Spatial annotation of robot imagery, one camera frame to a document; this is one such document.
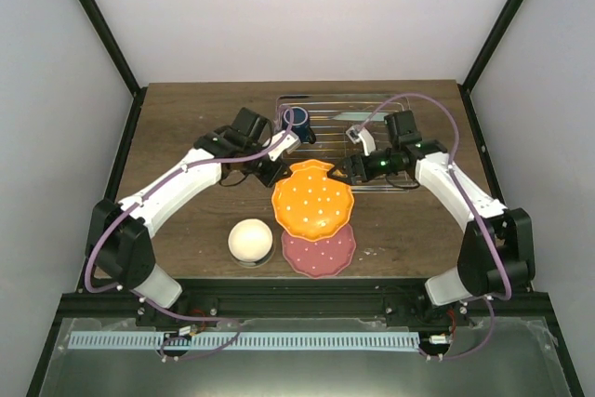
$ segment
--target dish rack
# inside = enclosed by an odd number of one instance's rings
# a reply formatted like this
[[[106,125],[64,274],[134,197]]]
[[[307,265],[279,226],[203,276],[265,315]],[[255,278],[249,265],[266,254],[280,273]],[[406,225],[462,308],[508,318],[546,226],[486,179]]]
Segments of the dish rack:
[[[310,113],[311,128],[316,134],[316,143],[302,144],[292,153],[284,155],[284,160],[293,164],[317,159],[334,165],[343,158],[360,152],[362,145],[353,144],[345,132],[351,126],[361,123],[371,111],[391,96],[389,94],[281,96],[276,101],[277,112],[283,105],[303,107]],[[367,129],[374,137],[378,148],[390,146],[389,135],[382,119],[385,113],[409,109],[411,109],[411,105],[408,99],[401,102],[394,101],[376,115],[375,121],[368,124]],[[411,187],[415,185],[406,173],[391,176],[390,180],[398,186]],[[384,178],[354,185],[351,190],[353,192],[410,192],[394,188]]]

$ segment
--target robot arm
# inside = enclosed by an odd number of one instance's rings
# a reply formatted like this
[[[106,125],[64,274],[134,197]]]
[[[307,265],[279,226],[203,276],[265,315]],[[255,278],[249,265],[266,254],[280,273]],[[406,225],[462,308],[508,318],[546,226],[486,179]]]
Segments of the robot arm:
[[[163,176],[139,192],[122,199],[120,207],[128,209],[133,204],[139,204],[139,207],[130,213],[130,217],[142,218],[143,224],[149,231],[149,237],[153,238],[165,221],[176,211],[186,205],[196,194],[221,180],[221,164],[219,163],[188,168],[188,165],[193,162],[214,158],[212,153],[204,149],[190,149],[184,158]],[[183,174],[167,181],[180,169]],[[154,188],[157,188],[155,193],[145,200],[144,196]]]
[[[196,194],[225,179],[233,170],[255,175],[266,187],[289,177],[289,166],[280,157],[298,147],[300,138],[291,131],[282,131],[261,144],[258,141],[267,123],[261,115],[242,109],[231,126],[200,137],[175,166],[149,186],[119,204],[108,199],[99,202],[91,218],[87,255],[110,224],[135,206],[100,248],[96,265],[119,285],[161,307],[171,307],[181,294],[181,286],[156,264],[151,239]],[[269,152],[258,156],[269,147]]]
[[[348,157],[328,177],[350,185],[382,175],[407,172],[432,192],[464,232],[456,267],[429,278],[426,291],[433,305],[442,306],[502,290],[503,283],[487,242],[468,203],[449,174],[449,154],[436,140],[423,140],[411,111],[385,117],[391,146]],[[458,166],[456,178],[483,218],[510,283],[524,285],[535,277],[531,220],[522,209],[507,209],[477,186]]]

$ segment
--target orange plate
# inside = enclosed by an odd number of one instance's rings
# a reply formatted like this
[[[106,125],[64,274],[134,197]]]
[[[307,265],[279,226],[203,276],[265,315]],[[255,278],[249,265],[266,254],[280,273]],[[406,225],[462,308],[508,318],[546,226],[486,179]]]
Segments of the orange plate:
[[[349,185],[326,176],[331,167],[320,160],[295,163],[292,176],[275,185],[272,208],[290,235],[316,242],[349,222],[353,194]]]

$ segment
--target red plate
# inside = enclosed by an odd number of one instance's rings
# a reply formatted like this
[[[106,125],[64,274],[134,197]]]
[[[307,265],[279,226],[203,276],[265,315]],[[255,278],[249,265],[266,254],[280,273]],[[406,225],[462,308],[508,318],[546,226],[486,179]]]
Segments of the red plate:
[[[333,237],[310,242],[293,237],[288,232],[281,236],[283,256],[298,273],[310,278],[335,276],[351,264],[355,251],[355,238],[351,225],[345,225]]]

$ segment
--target wooden tabletop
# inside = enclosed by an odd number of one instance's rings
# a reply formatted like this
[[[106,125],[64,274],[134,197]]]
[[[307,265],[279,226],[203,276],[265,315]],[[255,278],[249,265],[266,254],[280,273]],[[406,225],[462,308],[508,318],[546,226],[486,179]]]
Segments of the wooden tabletop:
[[[451,111],[461,135],[456,162],[488,191],[455,81],[176,83],[150,85],[118,197],[161,176],[198,137],[230,124],[242,106],[272,118],[275,100],[281,95],[402,92],[433,96]],[[438,139],[450,147],[453,131],[443,113],[422,99],[410,100],[424,138]],[[274,220],[271,193],[252,176],[235,188],[216,186],[202,192],[154,237],[159,265],[174,277],[301,276],[283,257],[282,229]],[[264,220],[275,237],[274,256],[256,269],[236,264],[227,247],[231,228],[245,218]],[[423,188],[408,193],[358,193],[350,224],[357,249],[341,276],[425,277],[456,265],[461,230]]]

